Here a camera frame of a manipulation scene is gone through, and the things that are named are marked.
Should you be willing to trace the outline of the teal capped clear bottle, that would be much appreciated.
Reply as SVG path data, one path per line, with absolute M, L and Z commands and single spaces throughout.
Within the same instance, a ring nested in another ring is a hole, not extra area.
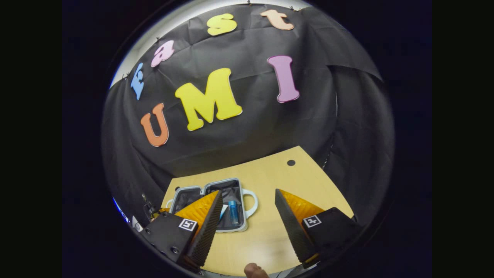
M 233 227 L 239 225 L 239 213 L 237 209 L 237 203 L 235 200 L 230 200 L 228 202 L 228 208 L 230 213 L 230 223 Z

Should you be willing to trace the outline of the light blue suitcase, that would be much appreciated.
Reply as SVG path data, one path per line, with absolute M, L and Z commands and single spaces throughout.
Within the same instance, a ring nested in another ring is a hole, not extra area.
M 176 187 L 173 198 L 165 198 L 165 207 L 169 208 L 171 213 L 175 213 L 201 197 L 218 190 L 222 193 L 223 204 L 228 205 L 230 200 L 236 201 L 239 213 L 239 225 L 235 227 L 231 225 L 228 208 L 222 220 L 219 220 L 216 232 L 232 233 L 247 230 L 248 219 L 256 213 L 258 208 L 258 198 L 253 191 L 242 188 L 238 178 L 226 178 L 221 181 L 208 183 L 203 187 Z

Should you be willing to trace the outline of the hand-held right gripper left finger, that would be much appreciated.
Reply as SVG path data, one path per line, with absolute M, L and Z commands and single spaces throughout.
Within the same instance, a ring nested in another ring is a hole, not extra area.
M 160 255 L 198 273 L 208 257 L 222 207 L 221 191 L 211 192 L 174 214 L 163 211 L 143 228 L 141 237 Z

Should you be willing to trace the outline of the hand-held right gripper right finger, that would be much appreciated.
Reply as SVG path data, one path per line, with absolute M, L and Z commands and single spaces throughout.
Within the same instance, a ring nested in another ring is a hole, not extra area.
M 340 257 L 363 230 L 338 208 L 324 210 L 281 189 L 275 191 L 275 206 L 305 269 Z

